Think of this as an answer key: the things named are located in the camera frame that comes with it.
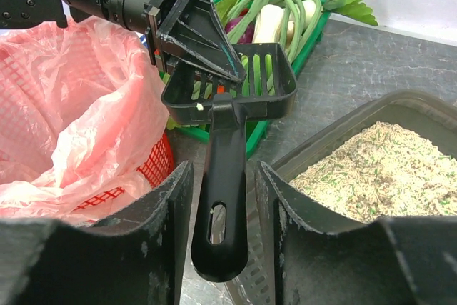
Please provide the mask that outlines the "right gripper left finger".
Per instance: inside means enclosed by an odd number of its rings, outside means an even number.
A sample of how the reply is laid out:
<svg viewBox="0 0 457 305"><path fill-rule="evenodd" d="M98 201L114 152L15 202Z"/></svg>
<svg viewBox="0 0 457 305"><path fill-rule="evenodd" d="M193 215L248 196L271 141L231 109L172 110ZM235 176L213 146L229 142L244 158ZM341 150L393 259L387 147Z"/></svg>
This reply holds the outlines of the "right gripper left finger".
<svg viewBox="0 0 457 305"><path fill-rule="evenodd" d="M1 221L3 304L178 304L194 167L90 227Z"/></svg>

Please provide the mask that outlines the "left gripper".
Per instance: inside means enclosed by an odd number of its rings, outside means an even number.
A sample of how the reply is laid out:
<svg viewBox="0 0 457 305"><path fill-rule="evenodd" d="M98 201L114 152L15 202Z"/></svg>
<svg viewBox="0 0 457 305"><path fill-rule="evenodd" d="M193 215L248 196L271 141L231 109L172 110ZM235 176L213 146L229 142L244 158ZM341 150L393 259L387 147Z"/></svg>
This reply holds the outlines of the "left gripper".
<svg viewBox="0 0 457 305"><path fill-rule="evenodd" d="M146 37L151 63L172 70L177 60L241 83L246 72L216 13L214 0L63 0L71 17L90 16Z"/></svg>

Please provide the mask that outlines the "black litter scoop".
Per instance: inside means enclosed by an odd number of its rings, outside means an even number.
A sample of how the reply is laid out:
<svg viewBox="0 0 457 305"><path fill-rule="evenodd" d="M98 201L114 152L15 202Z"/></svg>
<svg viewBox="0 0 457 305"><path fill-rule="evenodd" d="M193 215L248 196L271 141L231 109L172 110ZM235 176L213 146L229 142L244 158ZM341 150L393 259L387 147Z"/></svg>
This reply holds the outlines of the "black litter scoop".
<svg viewBox="0 0 457 305"><path fill-rule="evenodd" d="M278 43L236 44L246 78L234 83L179 61L162 94L177 124L210 126L191 258L205 280L229 281L248 260L246 122L291 113L296 77ZM222 85L226 93L217 94Z"/></svg>

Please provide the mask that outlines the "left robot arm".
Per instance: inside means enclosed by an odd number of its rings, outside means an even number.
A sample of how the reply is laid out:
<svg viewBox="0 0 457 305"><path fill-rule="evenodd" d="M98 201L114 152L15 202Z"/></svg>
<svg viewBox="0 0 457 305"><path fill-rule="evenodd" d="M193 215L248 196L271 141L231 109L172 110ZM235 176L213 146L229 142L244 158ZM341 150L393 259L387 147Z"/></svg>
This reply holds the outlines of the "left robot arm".
<svg viewBox="0 0 457 305"><path fill-rule="evenodd" d="M1 27L105 19L146 37L151 63L171 72L183 62L240 83L246 72L216 13L214 0L1 0Z"/></svg>

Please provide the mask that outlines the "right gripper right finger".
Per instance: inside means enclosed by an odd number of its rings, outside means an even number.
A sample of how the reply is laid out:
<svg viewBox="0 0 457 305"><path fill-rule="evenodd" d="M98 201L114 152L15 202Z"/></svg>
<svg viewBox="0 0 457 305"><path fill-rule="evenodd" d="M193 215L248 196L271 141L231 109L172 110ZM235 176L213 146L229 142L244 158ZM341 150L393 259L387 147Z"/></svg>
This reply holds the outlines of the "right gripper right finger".
<svg viewBox="0 0 457 305"><path fill-rule="evenodd" d="M456 218L381 217L361 224L285 182L255 176L275 304L454 304Z"/></svg>

